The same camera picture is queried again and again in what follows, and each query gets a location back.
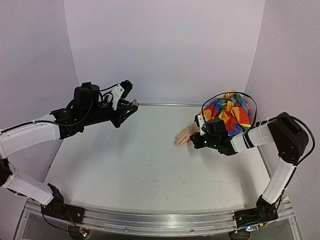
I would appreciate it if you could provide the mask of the glitter nail polish bottle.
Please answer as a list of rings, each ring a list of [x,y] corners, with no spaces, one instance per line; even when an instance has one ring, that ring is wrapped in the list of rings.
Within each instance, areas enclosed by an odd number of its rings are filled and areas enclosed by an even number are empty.
[[[139,106],[139,103],[138,103],[137,99],[134,99],[134,100],[131,102],[131,105],[132,105],[132,106],[135,106],[135,107],[138,107],[138,106]]]

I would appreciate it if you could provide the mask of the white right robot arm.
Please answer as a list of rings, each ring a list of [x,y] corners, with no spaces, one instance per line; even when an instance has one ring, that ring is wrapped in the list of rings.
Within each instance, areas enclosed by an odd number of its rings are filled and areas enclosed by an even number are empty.
[[[265,216],[273,212],[288,187],[296,168],[308,157],[304,153],[309,141],[314,141],[310,129],[298,118],[282,112],[276,117],[229,136],[221,119],[204,122],[197,118],[199,132],[190,136],[195,149],[211,148],[220,154],[232,156],[246,150],[273,143],[278,150],[278,163],[266,189],[256,202],[256,210]]]

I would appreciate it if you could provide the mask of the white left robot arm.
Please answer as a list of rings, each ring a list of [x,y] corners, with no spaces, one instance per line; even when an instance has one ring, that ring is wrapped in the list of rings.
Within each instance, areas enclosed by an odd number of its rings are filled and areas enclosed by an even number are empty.
[[[115,128],[139,107],[136,100],[126,97],[133,88],[129,80],[100,89],[84,82],[74,90],[73,99],[65,108],[51,111],[36,120],[21,123],[0,131],[0,186],[11,192],[31,198],[47,206],[56,218],[68,213],[59,190],[44,184],[13,166],[8,157],[13,153],[40,143],[63,140],[82,133],[87,126],[111,122]]]

